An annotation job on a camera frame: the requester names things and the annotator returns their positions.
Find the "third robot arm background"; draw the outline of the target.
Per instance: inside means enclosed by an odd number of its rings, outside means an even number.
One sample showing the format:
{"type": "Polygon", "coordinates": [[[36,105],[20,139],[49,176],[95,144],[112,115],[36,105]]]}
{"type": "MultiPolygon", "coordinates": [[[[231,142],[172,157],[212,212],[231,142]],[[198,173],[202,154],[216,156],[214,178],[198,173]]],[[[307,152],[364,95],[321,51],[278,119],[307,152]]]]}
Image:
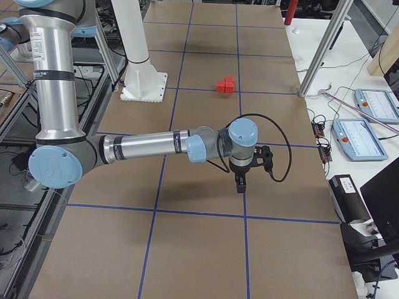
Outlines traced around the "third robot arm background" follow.
{"type": "Polygon", "coordinates": [[[29,29],[18,17],[1,19],[1,47],[8,53],[17,50],[22,60],[32,62],[32,46],[29,29]]]}

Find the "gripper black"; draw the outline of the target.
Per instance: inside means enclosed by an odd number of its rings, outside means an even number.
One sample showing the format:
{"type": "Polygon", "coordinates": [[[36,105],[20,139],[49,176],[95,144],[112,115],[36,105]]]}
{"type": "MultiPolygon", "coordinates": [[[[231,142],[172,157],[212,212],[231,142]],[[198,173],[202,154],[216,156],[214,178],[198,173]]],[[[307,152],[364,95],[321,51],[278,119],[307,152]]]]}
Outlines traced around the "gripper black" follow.
{"type": "Polygon", "coordinates": [[[235,164],[229,165],[230,170],[235,175],[236,190],[238,194],[244,194],[246,192],[246,173],[251,169],[250,166],[237,166],[235,164]]]}

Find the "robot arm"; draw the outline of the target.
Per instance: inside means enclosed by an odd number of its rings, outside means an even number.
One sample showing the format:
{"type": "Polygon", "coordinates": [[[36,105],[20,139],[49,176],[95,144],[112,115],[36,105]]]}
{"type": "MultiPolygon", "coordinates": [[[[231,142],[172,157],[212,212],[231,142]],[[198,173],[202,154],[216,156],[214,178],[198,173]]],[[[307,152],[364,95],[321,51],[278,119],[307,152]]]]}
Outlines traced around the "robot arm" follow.
{"type": "Polygon", "coordinates": [[[226,128],[207,126],[174,129],[159,120],[146,103],[168,97],[168,75],[158,72],[148,52],[137,1],[114,1],[127,55],[122,91],[112,97],[93,136],[78,124],[72,33],[78,25],[96,19],[92,1],[19,1],[22,23],[28,28],[37,85],[41,130],[28,160],[33,178],[62,189],[91,170],[132,158],[185,154],[193,163],[220,159],[234,174],[239,193],[246,190],[246,173],[256,165],[256,124],[239,117],[226,128]]]}

